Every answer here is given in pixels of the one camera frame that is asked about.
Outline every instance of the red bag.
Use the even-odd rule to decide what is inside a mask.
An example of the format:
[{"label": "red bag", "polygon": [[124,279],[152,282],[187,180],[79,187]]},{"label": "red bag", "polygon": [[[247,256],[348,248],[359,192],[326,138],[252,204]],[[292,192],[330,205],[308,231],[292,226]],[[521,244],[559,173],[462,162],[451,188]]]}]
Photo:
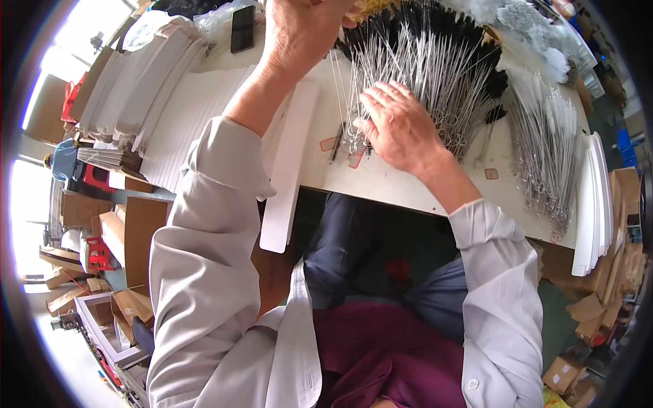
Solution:
[{"label": "red bag", "polygon": [[72,125],[77,124],[77,121],[70,116],[72,104],[75,102],[75,98],[77,97],[77,94],[79,93],[80,88],[84,83],[84,78],[86,78],[86,74],[87,72],[85,72],[84,75],[82,75],[82,79],[80,79],[77,85],[75,85],[73,81],[70,81],[66,86],[66,97],[63,100],[63,112],[61,114],[61,120],[64,122],[68,122]]}]

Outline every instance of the hand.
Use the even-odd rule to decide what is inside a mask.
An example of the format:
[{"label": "hand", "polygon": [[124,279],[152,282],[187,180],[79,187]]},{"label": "hand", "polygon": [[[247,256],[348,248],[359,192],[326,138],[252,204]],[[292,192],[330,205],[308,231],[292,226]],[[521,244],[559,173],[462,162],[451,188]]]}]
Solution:
[{"label": "hand", "polygon": [[386,163],[419,178],[451,214],[482,198],[481,193],[444,146],[428,112],[398,82],[377,82],[360,94],[372,120],[354,125]]},{"label": "hand", "polygon": [[428,112],[402,84],[377,82],[360,94],[372,120],[354,123],[374,151],[398,170],[421,178],[451,152],[442,144]]},{"label": "hand", "polygon": [[261,65],[299,81],[333,47],[340,26],[356,27],[346,12],[355,0],[268,0]]}]

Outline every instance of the bundle of wire brushes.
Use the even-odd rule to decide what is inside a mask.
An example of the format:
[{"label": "bundle of wire brushes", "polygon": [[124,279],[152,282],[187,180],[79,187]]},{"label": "bundle of wire brushes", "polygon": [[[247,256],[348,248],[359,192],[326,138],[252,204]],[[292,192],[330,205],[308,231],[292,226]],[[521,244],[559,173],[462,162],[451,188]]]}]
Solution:
[{"label": "bundle of wire brushes", "polygon": [[496,70],[501,47],[471,17],[437,1],[361,0],[357,6],[360,14],[350,17],[358,26],[344,29],[336,43],[351,67],[332,58],[336,93],[347,112],[342,144],[350,153],[369,149],[351,124],[369,117],[358,94],[375,81],[396,80],[428,110],[443,143],[463,163],[507,87],[505,72]]}]

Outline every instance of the dark blue pants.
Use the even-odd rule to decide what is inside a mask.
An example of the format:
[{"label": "dark blue pants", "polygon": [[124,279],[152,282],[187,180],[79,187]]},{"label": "dark blue pants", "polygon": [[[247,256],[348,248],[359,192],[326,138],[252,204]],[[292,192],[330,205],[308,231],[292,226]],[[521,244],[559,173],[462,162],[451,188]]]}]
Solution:
[{"label": "dark blue pants", "polygon": [[314,309],[343,302],[400,304],[462,343],[462,302],[467,283],[462,259],[431,272],[421,285],[398,294],[383,267],[377,240],[377,204],[329,193],[320,225],[304,254]]}]

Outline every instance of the white shirt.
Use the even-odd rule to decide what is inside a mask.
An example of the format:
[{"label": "white shirt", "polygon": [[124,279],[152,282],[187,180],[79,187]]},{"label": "white shirt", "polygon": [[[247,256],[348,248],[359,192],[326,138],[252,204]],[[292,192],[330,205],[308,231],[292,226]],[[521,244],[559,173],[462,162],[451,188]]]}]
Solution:
[{"label": "white shirt", "polygon": [[[274,195],[261,139],[217,117],[191,146],[166,227],[152,239],[153,407],[310,408],[322,386],[303,262],[286,306],[255,323],[261,299],[250,255],[255,198]],[[542,407],[537,253],[484,200],[449,216],[469,293],[462,391],[468,407]]]}]

